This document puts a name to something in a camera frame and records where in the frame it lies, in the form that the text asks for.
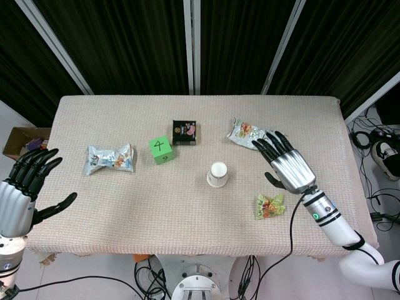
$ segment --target shoe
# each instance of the shoe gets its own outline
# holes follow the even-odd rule
[[[400,154],[385,142],[372,146],[372,158],[389,180],[400,179]]]

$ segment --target paper cup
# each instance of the paper cup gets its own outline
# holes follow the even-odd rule
[[[226,184],[227,180],[228,168],[226,165],[221,161],[213,163],[207,174],[208,184],[213,188],[221,188]]]

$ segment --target beige tablecloth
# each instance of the beige tablecloth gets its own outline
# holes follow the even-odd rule
[[[286,254],[289,220],[299,196],[264,178],[272,171],[257,152],[226,139],[233,117],[284,132],[317,176],[317,184],[373,246],[369,218],[339,101],[305,96],[68,96],[61,99],[49,148],[63,157],[47,177],[38,208],[78,197],[64,212],[35,226],[36,252],[149,254]],[[196,120],[196,146],[174,146],[176,158],[156,165],[150,139],[172,134],[172,121]],[[135,149],[134,173],[102,169],[84,174],[88,145]],[[214,161],[227,164],[221,189],[207,184]],[[284,215],[256,221],[259,193],[283,191]],[[301,206],[294,254],[344,254]]]

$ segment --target candy wrapper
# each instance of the candy wrapper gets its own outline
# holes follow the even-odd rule
[[[233,129],[226,137],[238,145],[257,150],[251,141],[265,139],[265,132],[274,134],[272,130],[258,128],[235,117]]]
[[[88,146],[85,174],[90,175],[103,167],[133,172],[133,155],[133,149],[130,144],[124,145],[119,150],[108,150]]]
[[[279,216],[283,214],[285,209],[283,194],[279,194],[273,198],[260,194],[256,200],[256,220]]]

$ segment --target robotic hand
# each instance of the robotic hand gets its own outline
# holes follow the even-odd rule
[[[66,209],[76,198],[73,192],[64,201],[42,211],[36,198],[50,171],[63,160],[47,163],[58,149],[33,150],[21,156],[7,179],[0,182],[0,299],[13,299],[19,289],[16,273],[23,258],[28,232],[34,225]]]
[[[267,180],[292,194],[303,194],[302,203],[330,241],[352,251],[339,263],[342,273],[351,282],[373,288],[400,290],[400,261],[384,263],[381,254],[365,242],[346,222],[338,208],[314,184],[316,176],[301,154],[279,131],[266,133],[268,141],[252,143],[271,165],[280,181],[266,172]]]

